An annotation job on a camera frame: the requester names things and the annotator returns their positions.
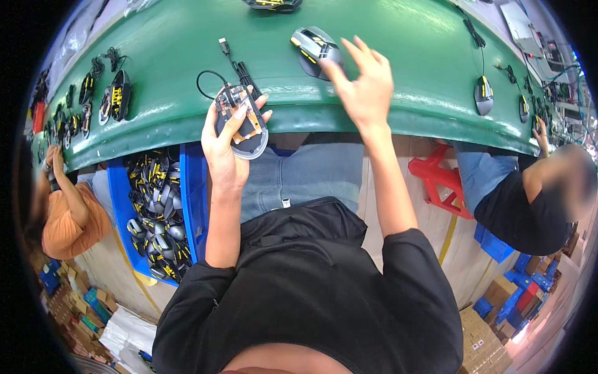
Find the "jeans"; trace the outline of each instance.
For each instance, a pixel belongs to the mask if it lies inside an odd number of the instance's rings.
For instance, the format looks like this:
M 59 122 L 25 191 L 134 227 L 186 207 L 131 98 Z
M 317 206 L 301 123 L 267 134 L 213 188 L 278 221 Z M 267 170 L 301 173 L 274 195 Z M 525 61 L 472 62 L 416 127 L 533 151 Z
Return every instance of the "jeans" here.
M 333 196 L 357 212 L 364 146 L 359 134 L 317 133 L 288 157 L 268 147 L 249 164 L 243 188 L 241 223 L 272 209 Z
M 454 147 L 465 206 L 471 215 L 480 201 L 512 171 L 519 169 L 517 156 L 491 156 L 480 144 L 450 141 Z
M 79 174 L 77 182 L 86 182 L 91 192 L 96 196 L 97 202 L 104 208 L 112 228 L 116 227 L 116 219 L 114 218 L 114 209 L 112 207 L 112 199 L 110 197 L 110 188 L 108 187 L 108 171 L 104 169 L 96 172 Z

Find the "red plastic stool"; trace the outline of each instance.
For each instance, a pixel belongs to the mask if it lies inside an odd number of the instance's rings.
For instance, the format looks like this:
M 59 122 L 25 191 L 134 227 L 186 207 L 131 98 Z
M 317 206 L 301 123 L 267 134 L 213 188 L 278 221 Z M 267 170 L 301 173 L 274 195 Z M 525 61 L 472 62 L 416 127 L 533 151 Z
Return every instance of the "red plastic stool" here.
M 463 188 L 461 187 L 461 178 L 459 177 L 459 169 L 446 170 L 438 165 L 444 160 L 444 153 L 450 148 L 449 145 L 441 144 L 436 150 L 426 159 L 413 159 L 409 161 L 409 171 L 418 178 L 423 180 L 423 185 L 428 192 L 428 199 L 426 203 L 434 204 L 440 208 L 456 214 L 466 220 L 473 220 L 474 218 L 465 209 L 465 200 L 463 198 Z M 436 185 L 447 187 L 453 190 L 444 201 L 440 200 L 438 189 Z M 453 201 L 457 199 L 459 206 L 454 206 Z

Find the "usb connector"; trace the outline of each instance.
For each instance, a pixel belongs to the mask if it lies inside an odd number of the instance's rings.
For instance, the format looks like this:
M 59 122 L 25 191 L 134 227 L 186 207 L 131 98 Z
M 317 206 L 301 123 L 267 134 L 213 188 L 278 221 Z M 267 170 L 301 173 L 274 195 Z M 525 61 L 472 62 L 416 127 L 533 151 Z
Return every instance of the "usb connector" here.
M 218 42 L 220 43 L 220 49 L 222 50 L 222 53 L 228 56 L 228 54 L 230 53 L 230 48 L 228 47 L 228 42 L 226 41 L 226 39 L 221 38 L 218 40 Z

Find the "right hand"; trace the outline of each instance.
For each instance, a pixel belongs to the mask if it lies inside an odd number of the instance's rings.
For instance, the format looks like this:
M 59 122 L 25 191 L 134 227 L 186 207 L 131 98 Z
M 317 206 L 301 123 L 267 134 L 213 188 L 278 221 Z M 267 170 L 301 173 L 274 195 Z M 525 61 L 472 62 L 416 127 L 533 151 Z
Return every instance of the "right hand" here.
M 56 147 L 52 157 L 52 164 L 54 167 L 54 175 L 58 175 L 64 172 L 63 168 L 65 165 L 65 159 L 62 157 L 62 150 Z
M 52 164 L 54 162 L 54 153 L 56 152 L 57 149 L 58 149 L 58 146 L 52 144 L 48 147 L 48 150 L 45 153 L 45 163 L 50 168 L 52 167 Z
M 536 129 L 532 129 L 532 133 L 533 137 L 538 141 L 542 158 L 546 158 L 548 157 L 548 134 L 546 132 L 546 124 L 539 117 L 538 124 L 540 125 L 540 133 L 538 133 Z
M 359 68 L 360 75 L 356 81 L 349 81 L 334 61 L 321 59 L 319 63 L 334 83 L 344 109 L 367 145 L 380 136 L 390 138 L 386 117 L 393 92 L 392 73 L 386 57 L 369 49 L 357 36 L 353 40 L 357 47 L 346 39 L 341 39 L 341 42 Z

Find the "floor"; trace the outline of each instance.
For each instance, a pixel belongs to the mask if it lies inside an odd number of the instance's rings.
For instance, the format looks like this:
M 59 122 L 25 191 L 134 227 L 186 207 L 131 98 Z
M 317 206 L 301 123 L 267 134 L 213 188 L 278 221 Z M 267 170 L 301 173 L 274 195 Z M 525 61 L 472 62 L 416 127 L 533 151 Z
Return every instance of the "floor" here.
M 296 149 L 303 141 L 302 134 L 280 134 L 276 139 L 279 148 Z M 428 237 L 441 266 L 451 284 L 459 308 L 476 301 L 494 277 L 510 269 L 517 259 L 514 253 L 501 264 L 492 260 L 474 240 L 475 221 L 456 218 L 452 239 L 447 238 L 451 213 L 429 205 L 424 201 L 426 192 L 422 181 L 411 175 L 408 162 L 414 157 L 425 158 L 436 147 L 428 138 L 394 135 L 393 144 L 407 188 L 411 196 L 420 230 Z M 454 154 L 447 153 L 444 167 L 455 167 Z M 439 190 L 441 197 L 448 191 Z M 363 244 L 380 271 L 382 271 L 382 233 L 376 214 L 376 195 L 369 157 L 364 155 L 363 183 L 359 192 L 360 216 L 369 229 Z M 123 306 L 141 314 L 151 321 L 159 318 L 175 287 L 158 282 L 147 286 L 136 277 L 114 232 L 75 261 L 85 269 L 91 283 L 114 294 Z

